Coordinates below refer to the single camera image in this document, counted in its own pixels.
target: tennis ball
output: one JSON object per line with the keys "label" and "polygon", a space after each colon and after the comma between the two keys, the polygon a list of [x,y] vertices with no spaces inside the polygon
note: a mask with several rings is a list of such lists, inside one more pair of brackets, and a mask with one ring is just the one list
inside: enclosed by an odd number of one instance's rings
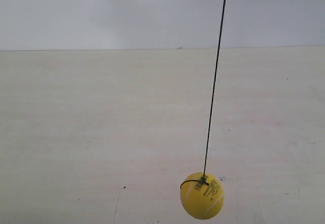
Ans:
{"label": "tennis ball", "polygon": [[185,211],[195,219],[215,217],[223,207],[224,194],[221,182],[211,174],[197,172],[181,184],[181,202]]}

